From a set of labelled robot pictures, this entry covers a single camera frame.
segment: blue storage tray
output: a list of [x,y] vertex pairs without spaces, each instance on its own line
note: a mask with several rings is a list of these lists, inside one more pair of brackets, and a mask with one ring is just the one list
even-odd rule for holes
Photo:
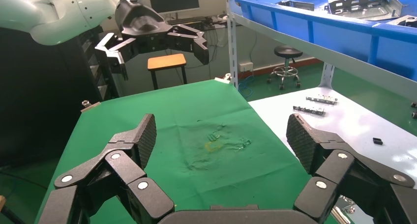
[[[235,0],[245,18],[417,81],[417,28],[394,26],[276,5],[281,0]],[[298,0],[320,6],[327,0]],[[417,15],[416,0],[399,0],[401,16]]]

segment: floor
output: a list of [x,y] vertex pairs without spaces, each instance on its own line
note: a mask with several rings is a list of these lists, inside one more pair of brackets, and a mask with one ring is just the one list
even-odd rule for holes
[[[322,64],[300,67],[300,89],[318,86],[322,68]],[[279,79],[274,78],[271,84],[267,84],[268,77],[268,75],[255,76],[253,81],[246,84],[247,88],[252,91],[252,94],[246,98],[248,101],[299,90],[296,88],[295,82],[289,79],[285,84],[285,89],[279,90]],[[411,118],[413,109],[410,107],[410,100],[338,69],[334,73],[332,82],[333,88],[339,93],[417,136],[417,120]],[[242,89],[241,93],[246,97],[250,94],[250,90]],[[30,167],[1,171],[47,187],[57,163],[58,159],[55,159],[32,164]],[[0,195],[8,198],[6,205],[23,221],[33,223],[45,195],[45,189],[0,173]],[[0,223],[11,224],[3,215],[0,215]]]

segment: green table cloth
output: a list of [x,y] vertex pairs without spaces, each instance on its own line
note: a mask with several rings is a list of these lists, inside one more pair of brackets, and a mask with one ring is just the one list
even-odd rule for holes
[[[155,115],[157,139],[145,171],[177,211],[248,204],[291,209],[310,178],[231,84],[186,84],[105,101],[83,113],[36,222],[60,174],[99,154],[113,134],[135,128],[146,113]],[[134,222],[114,197],[91,223]]]

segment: textured fingertip pad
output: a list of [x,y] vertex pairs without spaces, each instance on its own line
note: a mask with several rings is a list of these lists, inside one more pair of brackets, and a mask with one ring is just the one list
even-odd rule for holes
[[311,134],[314,130],[298,113],[292,114],[288,118],[288,144],[308,174],[315,172],[312,171],[312,164],[318,142]]
[[137,136],[135,137],[133,143],[135,143],[139,151],[141,168],[145,169],[156,141],[155,116],[153,114],[145,114],[136,129],[138,129],[136,134]]

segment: computer monitor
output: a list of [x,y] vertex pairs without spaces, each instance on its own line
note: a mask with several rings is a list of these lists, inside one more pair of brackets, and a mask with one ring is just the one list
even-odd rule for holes
[[200,8],[198,0],[150,0],[150,5],[159,14],[190,11]]

